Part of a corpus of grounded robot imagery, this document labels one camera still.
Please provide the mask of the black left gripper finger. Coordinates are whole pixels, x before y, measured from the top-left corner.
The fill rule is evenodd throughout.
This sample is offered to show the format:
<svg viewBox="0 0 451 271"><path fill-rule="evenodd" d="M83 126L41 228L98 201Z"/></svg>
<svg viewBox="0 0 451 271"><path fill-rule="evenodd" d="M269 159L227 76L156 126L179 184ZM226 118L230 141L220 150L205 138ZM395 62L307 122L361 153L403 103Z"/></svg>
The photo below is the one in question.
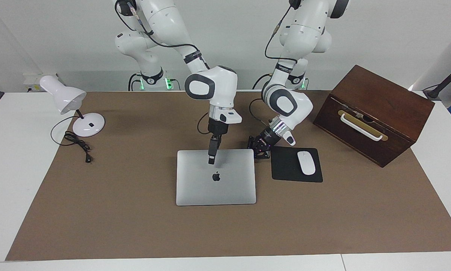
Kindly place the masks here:
<svg viewBox="0 0 451 271"><path fill-rule="evenodd" d="M256 146L253 148L253 152L256 160L266 160L271 157L270 146L262 146L261 148Z"/></svg>
<svg viewBox="0 0 451 271"><path fill-rule="evenodd" d="M262 136L261 135L258 135L256 137L249 136L248 142L247 142L247 148L252 149L253 151L264 151L265 142L263 141Z"/></svg>

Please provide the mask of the white desk lamp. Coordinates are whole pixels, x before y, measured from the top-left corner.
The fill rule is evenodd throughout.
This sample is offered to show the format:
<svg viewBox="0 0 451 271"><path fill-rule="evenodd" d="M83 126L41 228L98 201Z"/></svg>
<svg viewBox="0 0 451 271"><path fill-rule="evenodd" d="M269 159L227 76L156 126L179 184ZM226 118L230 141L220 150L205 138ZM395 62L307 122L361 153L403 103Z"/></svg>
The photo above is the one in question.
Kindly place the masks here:
<svg viewBox="0 0 451 271"><path fill-rule="evenodd" d="M79 109L87 95L86 91L79 88L68 87L51 75L40 79L40 86L50 93L55 106L61 115L70 111L76 111L79 118L73 124L73 132L79 137L92 137L98 134L105 126L105 118L98 113L82 114Z"/></svg>

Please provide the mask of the silver grey laptop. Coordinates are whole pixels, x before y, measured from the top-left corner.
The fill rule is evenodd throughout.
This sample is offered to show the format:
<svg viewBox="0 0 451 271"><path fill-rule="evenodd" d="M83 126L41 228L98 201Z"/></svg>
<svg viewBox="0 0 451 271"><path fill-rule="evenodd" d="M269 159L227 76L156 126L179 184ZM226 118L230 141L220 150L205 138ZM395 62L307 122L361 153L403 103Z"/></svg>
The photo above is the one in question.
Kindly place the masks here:
<svg viewBox="0 0 451 271"><path fill-rule="evenodd" d="M177 206L257 202L251 149L219 149L214 164L210 164L208 158L207 150L177 152Z"/></svg>

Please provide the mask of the white computer mouse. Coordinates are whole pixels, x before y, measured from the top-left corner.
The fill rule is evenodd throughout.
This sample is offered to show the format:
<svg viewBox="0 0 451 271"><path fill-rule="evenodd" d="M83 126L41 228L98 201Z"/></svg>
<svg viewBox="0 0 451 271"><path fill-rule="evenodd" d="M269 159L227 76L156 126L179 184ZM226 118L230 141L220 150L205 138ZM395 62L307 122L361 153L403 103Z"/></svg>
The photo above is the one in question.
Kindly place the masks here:
<svg viewBox="0 0 451 271"><path fill-rule="evenodd" d="M304 175L313 175L316 172L315 161L312 154L308 151L299 151L297 153L301 172Z"/></svg>

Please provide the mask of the brown table mat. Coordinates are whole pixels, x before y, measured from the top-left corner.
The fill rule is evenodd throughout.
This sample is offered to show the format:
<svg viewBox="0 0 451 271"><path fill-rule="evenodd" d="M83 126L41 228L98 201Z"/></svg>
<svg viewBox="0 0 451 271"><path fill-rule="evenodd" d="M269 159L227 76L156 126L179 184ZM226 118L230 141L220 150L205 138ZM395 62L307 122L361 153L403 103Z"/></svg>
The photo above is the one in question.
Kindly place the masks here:
<svg viewBox="0 0 451 271"><path fill-rule="evenodd" d="M176 205L176 154L207 149L196 131L206 101L183 92L88 93L82 110L106 118L79 148L60 147L6 260L230 257L451 251L451 217L411 150L380 168L313 125L322 183L272 179L255 164L254 205Z"/></svg>

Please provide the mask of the black tripod stand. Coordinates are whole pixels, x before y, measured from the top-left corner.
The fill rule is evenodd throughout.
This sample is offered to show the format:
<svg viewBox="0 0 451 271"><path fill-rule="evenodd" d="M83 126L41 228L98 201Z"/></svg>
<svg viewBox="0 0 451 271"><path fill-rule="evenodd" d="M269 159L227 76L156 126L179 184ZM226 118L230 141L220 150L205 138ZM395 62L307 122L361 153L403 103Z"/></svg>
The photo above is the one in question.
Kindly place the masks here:
<svg viewBox="0 0 451 271"><path fill-rule="evenodd" d="M426 98L431 101L441 101L439 98L440 92L451 83L451 74L446 77L440 84L433 85L430 87L427 87L422 90L423 94L425 94Z"/></svg>

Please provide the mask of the black mouse pad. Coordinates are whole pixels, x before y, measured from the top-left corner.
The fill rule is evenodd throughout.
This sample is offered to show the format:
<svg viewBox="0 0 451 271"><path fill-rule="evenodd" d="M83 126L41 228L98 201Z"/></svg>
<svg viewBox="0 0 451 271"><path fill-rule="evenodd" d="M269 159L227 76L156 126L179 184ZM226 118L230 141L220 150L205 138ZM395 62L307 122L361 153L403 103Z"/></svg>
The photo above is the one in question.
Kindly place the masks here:
<svg viewBox="0 0 451 271"><path fill-rule="evenodd" d="M315 174L304 175L301 172L297 153L308 151L315 161ZM274 146L271 149L271 173L274 180L298 181L309 183L322 183L323 175L320 165L320 157L317 149L292 148L285 146Z"/></svg>

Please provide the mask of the dark wooden box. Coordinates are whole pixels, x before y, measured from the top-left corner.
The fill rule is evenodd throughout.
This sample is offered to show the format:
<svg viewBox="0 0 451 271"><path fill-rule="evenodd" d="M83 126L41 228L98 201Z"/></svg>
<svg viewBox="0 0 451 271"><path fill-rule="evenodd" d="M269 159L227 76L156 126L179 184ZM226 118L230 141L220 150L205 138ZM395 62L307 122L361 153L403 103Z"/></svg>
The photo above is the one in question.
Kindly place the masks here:
<svg viewBox="0 0 451 271"><path fill-rule="evenodd" d="M330 92L314 124L385 167L416 143L434 103L359 65ZM373 141L341 122L339 110L383 132L387 141Z"/></svg>

